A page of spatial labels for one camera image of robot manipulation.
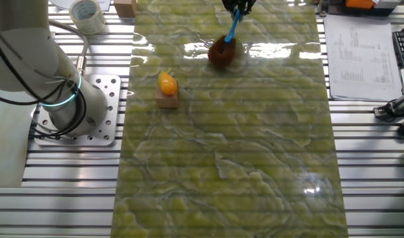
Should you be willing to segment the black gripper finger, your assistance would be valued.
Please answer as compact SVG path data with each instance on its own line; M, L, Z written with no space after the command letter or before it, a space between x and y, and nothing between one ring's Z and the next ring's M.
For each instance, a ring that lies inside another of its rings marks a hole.
M234 15L238 8L238 0L222 0L222 3L231 15Z
M257 0L239 0L239 21L243 20L243 17L250 14L253 5Z

